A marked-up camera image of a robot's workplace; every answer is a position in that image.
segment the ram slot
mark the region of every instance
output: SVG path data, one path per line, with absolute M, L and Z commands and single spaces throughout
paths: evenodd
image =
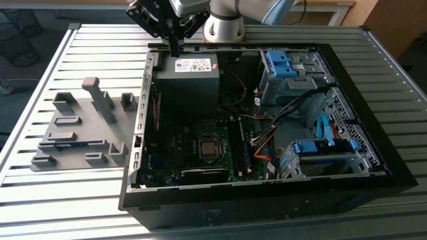
M 248 148 L 248 142 L 246 140 L 246 130 L 243 128 L 243 122 L 239 119 L 239 128 L 240 128 L 240 136 L 242 136 L 242 144 L 243 144 L 243 158 L 244 158 L 244 164 L 246 164 L 246 171 L 250 174 L 252 172 L 251 170 L 251 157 L 250 157 L 250 148 Z
M 234 172 L 235 175 L 242 177 L 243 172 L 246 172 L 246 160 L 244 160 L 244 146 L 242 142 L 242 132 L 239 122 L 235 119 L 228 121 L 228 140 L 230 140 L 230 149 L 234 163 Z

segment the power supply label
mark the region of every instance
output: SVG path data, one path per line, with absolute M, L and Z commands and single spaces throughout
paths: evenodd
M 176 59 L 175 60 L 175 72 L 187 73 L 187 72 L 211 72 L 211 59 L 199 58 L 199 59 Z

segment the open computer tower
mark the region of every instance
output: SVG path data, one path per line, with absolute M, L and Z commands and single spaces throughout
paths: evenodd
M 342 213 L 418 184 L 328 44 L 148 48 L 119 201 L 148 229 Z

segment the metal workbench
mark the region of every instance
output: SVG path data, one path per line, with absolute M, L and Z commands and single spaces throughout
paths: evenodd
M 48 128 L 57 92 L 89 97 L 87 76 L 111 97 L 140 94 L 147 44 L 160 42 L 136 25 L 69 29 L 0 154 L 0 237 L 7 239 L 168 238 L 356 239 L 426 238 L 427 98 L 371 32 L 359 27 L 260 26 L 247 42 L 328 43 L 378 117 L 419 186 L 351 212 L 212 227 L 148 232 L 117 210 L 121 168 L 32 172 L 31 159 Z M 202 42 L 203 34 L 190 42 Z

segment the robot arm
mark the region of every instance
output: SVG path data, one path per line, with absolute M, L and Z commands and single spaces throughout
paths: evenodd
M 125 14 L 179 57 L 184 37 L 192 37 L 210 17 L 208 7 L 210 0 L 135 0 Z
M 179 57 L 184 37 L 191 38 L 206 22 L 208 41 L 239 42 L 243 16 L 275 25 L 292 5 L 294 0 L 135 0 L 125 14 L 154 38 L 162 37 L 172 57 Z

